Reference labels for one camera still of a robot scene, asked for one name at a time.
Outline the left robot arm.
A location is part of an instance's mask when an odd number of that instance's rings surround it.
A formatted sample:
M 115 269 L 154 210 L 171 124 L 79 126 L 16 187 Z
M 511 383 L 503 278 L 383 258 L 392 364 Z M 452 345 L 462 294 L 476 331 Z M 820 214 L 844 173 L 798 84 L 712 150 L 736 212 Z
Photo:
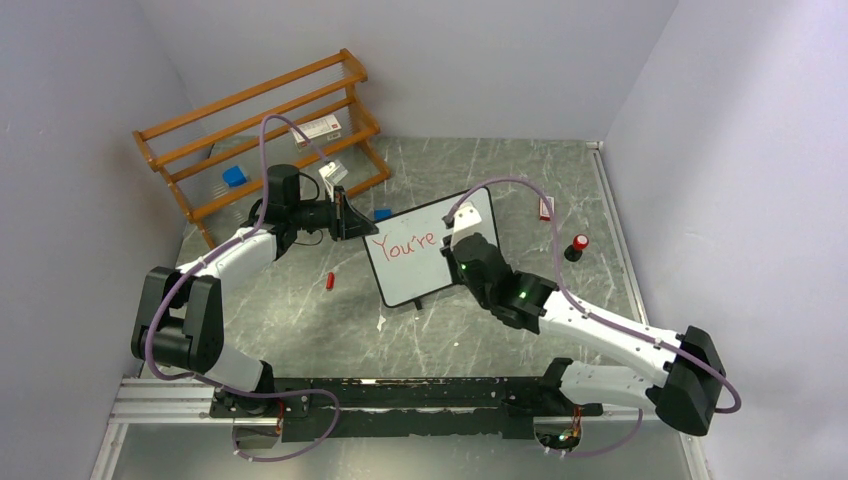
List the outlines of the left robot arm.
M 161 369 L 171 367 L 171 378 L 215 385 L 248 415 L 273 409 L 278 398 L 272 367 L 225 340 L 225 294 L 279 260 L 300 232 L 324 231 L 333 241 L 378 232 L 341 186 L 323 198 L 302 199 L 303 176 L 293 165 L 268 167 L 261 199 L 232 237 L 193 262 L 156 267 L 146 275 L 131 351 L 156 377 L 165 378 Z

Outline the small whiteboard with black frame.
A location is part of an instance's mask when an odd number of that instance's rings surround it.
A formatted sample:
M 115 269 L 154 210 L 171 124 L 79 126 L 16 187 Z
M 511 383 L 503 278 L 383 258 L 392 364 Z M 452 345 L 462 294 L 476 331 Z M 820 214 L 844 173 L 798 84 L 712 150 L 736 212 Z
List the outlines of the small whiteboard with black frame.
M 463 196 L 458 192 L 378 221 L 378 233 L 362 239 L 382 303 L 395 308 L 453 284 L 443 240 L 451 234 L 443 217 Z

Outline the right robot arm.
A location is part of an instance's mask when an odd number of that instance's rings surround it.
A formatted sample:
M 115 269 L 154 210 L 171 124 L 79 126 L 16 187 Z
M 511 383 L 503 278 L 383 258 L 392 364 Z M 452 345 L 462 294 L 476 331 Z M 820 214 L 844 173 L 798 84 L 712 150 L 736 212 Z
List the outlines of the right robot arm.
M 504 325 L 572 338 L 614 360 L 593 366 L 555 361 L 539 391 L 550 413 L 612 404 L 653 412 L 669 427 L 704 436 L 725 389 L 726 371 L 711 336 L 637 325 L 563 292 L 552 280 L 512 269 L 500 249 L 475 233 L 442 249 L 452 279 Z

